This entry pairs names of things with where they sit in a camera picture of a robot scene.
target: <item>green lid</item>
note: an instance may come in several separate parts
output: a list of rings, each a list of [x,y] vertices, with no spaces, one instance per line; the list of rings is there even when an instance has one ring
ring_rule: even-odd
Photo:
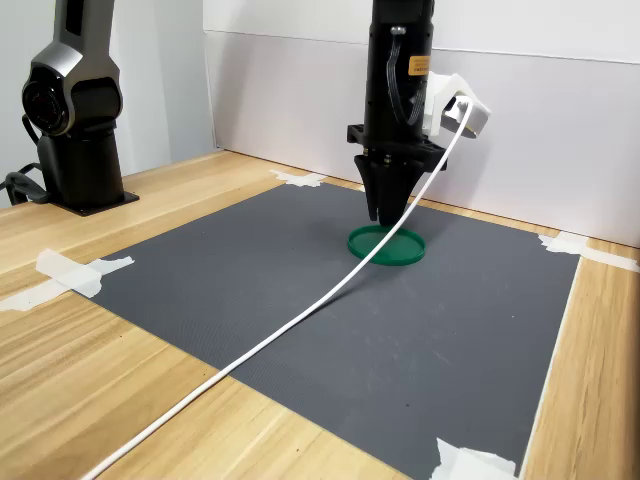
[[[390,227],[370,225],[349,234],[349,250],[358,258],[366,257],[391,230]],[[410,265],[422,260],[427,248],[420,235],[399,229],[384,247],[371,259],[378,265]]]

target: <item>white cord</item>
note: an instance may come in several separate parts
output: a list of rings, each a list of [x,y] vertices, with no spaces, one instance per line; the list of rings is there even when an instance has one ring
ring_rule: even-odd
[[[342,279],[342,281],[340,281],[340,283],[338,283],[335,287],[333,287],[331,290],[329,290],[329,292],[327,292],[327,294],[324,297],[322,297],[316,303],[311,305],[309,308],[307,308],[304,312],[302,312],[296,318],[291,320],[286,325],[282,326],[276,332],[272,333],[268,338],[266,338],[265,340],[260,342],[255,347],[253,347],[251,350],[249,350],[247,353],[242,355],[236,361],[234,361],[234,362],[230,363],[229,365],[227,365],[225,368],[220,370],[216,375],[211,377],[209,380],[204,382],[202,385],[200,385],[198,388],[196,388],[189,395],[187,395],[182,400],[180,400],[178,403],[176,403],[171,408],[171,410],[166,412],[164,415],[162,415],[160,418],[158,418],[155,422],[153,422],[151,425],[149,425],[147,428],[145,428],[143,431],[141,431],[138,435],[133,437],[126,444],[124,444],[122,447],[120,447],[118,450],[116,450],[111,455],[109,455],[107,458],[105,458],[102,462],[100,462],[96,467],[93,468],[93,470],[91,470],[84,477],[82,477],[82,480],[93,480],[96,477],[98,477],[98,475],[103,473],[107,468],[109,468],[111,465],[113,465],[115,462],[117,462],[122,457],[124,457],[127,453],[129,453],[131,450],[133,450],[137,445],[139,445],[143,440],[145,440],[147,437],[149,437],[158,428],[160,428],[162,425],[164,425],[169,420],[171,420],[183,408],[185,408],[187,405],[189,405],[191,402],[193,402],[196,398],[198,398],[204,392],[209,390],[211,387],[213,387],[216,383],[218,383],[224,377],[229,375],[229,373],[231,373],[231,371],[233,371],[236,367],[242,365],[244,362],[249,360],[251,357],[253,357],[256,353],[258,353],[264,347],[266,347],[271,342],[273,342],[275,339],[277,339],[278,337],[283,335],[287,330],[293,328],[295,325],[297,325],[302,320],[304,320],[309,315],[311,315],[320,306],[322,306],[327,300],[329,300],[333,295],[335,295],[336,292],[338,292],[338,290],[340,290],[342,287],[344,287],[349,282],[349,280],[351,280],[353,277],[355,277],[356,274],[360,270],[362,270],[362,268],[367,263],[369,263],[369,260],[371,260],[375,256],[375,254],[378,253],[378,251],[380,251],[380,249],[398,231],[398,229],[402,226],[402,224],[409,217],[409,215],[411,215],[411,212],[413,212],[413,210],[416,208],[416,205],[418,205],[418,202],[420,201],[420,199],[424,195],[424,192],[426,192],[427,188],[429,188],[429,185],[431,185],[431,182],[433,182],[433,179],[436,177],[438,172],[442,169],[442,166],[444,165],[444,162],[447,161],[447,158],[449,157],[449,154],[451,153],[451,150],[453,149],[453,147],[455,146],[456,142],[460,138],[460,135],[462,134],[462,131],[464,130],[464,128],[467,125],[467,122],[469,121],[469,116],[471,115],[471,110],[472,109],[473,109],[473,102],[471,101],[471,99],[469,99],[468,100],[467,111],[464,114],[464,118],[462,119],[462,122],[460,123],[460,127],[458,128],[458,131],[454,135],[453,140],[451,140],[451,143],[449,144],[449,147],[444,152],[444,155],[440,159],[440,162],[438,163],[436,168],[433,170],[433,173],[429,176],[429,179],[427,180],[427,183],[424,184],[424,186],[420,190],[420,193],[418,193],[418,195],[416,195],[416,198],[413,200],[413,202],[411,202],[411,205],[409,205],[409,208],[407,208],[407,211],[404,212],[404,215],[402,215],[402,217],[400,217],[400,220],[398,220],[398,223],[396,223],[395,226],[391,230],[389,230],[389,233],[387,233],[387,235],[376,246],[376,248],[371,250],[371,253],[369,253],[369,255],[367,255],[358,264],[358,266],[351,271],[351,273],[349,273],[349,275],[344,277]]]

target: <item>black cable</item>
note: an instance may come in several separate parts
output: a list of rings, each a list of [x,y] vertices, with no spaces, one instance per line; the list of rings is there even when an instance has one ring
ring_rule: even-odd
[[[387,84],[389,87],[389,97],[391,99],[391,107],[393,108],[393,114],[396,117],[398,123],[406,123],[404,110],[402,108],[402,99],[400,98],[400,91],[398,90],[398,80],[396,78],[396,64],[398,63],[398,57],[400,56],[400,47],[402,46],[402,33],[392,32],[393,43],[391,45],[391,54],[387,61]]]
[[[34,168],[36,170],[42,171],[42,167],[40,166],[39,163],[30,163],[29,165],[25,165],[24,167],[22,167],[20,170],[18,170],[15,173],[19,173],[20,175],[26,175],[27,173],[29,173]],[[3,190],[5,188],[7,188],[6,180],[4,182],[0,183],[0,190]]]
[[[33,140],[33,143],[38,145],[38,142],[40,141],[40,139],[38,138],[38,135],[36,135],[36,132],[33,130],[33,127],[31,126],[31,121],[29,121],[29,117],[27,117],[26,115],[22,116],[22,125],[24,125],[24,129],[27,131],[27,133],[31,137],[31,140]]]
[[[398,89],[398,79],[396,76],[396,65],[398,58],[400,57],[400,48],[402,47],[402,36],[404,32],[401,28],[394,27],[391,35],[393,36],[393,43],[391,45],[391,53],[389,60],[387,61],[387,84],[389,87],[389,98],[391,99],[391,107],[393,108],[393,114],[396,117],[398,123],[406,123],[410,127],[416,124],[420,115],[424,115],[424,102],[427,96],[426,89],[420,88],[415,96],[413,109],[411,116],[407,119],[404,108],[402,107],[402,98],[400,97],[400,90]]]

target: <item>wooden table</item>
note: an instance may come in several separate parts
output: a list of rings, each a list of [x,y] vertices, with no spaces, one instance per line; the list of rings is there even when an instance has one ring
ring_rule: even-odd
[[[34,268],[45,248],[87,263],[280,185],[269,172],[274,167],[303,173],[221,152],[126,178],[141,200],[92,217],[51,205],[0,210],[0,298],[46,280]],[[633,248],[598,240],[590,246],[640,259]],[[639,298],[637,273],[580,261],[524,478],[640,476]],[[79,477],[214,372],[73,292],[29,312],[0,313],[0,478]],[[104,477],[403,475],[227,378]]]

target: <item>white tape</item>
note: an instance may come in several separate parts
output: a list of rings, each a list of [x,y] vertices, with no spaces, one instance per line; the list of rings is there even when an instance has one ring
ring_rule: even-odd
[[[456,448],[438,438],[440,466],[431,480],[515,480],[516,464],[492,453]]]
[[[611,265],[613,267],[624,268],[632,272],[640,272],[638,262],[632,258],[621,257],[608,252],[601,252],[594,248],[587,247],[587,237],[576,235],[575,233],[560,232],[556,238],[538,235],[542,245],[547,247],[547,251],[554,253],[570,253],[582,255],[584,258],[596,262]]]
[[[132,263],[131,257],[126,257],[112,261],[99,259],[88,265],[82,265],[53,250],[43,250],[38,255],[36,270],[51,277],[51,280],[0,301],[0,312],[7,310],[26,312],[69,290],[75,290],[91,298],[102,289],[100,280],[103,275]]]
[[[278,176],[278,180],[286,180],[287,185],[297,185],[298,187],[319,187],[322,183],[320,180],[327,178],[326,175],[320,175],[319,173],[310,173],[304,176],[291,175],[290,173],[284,173],[279,170],[269,170],[271,173],[275,173]]]

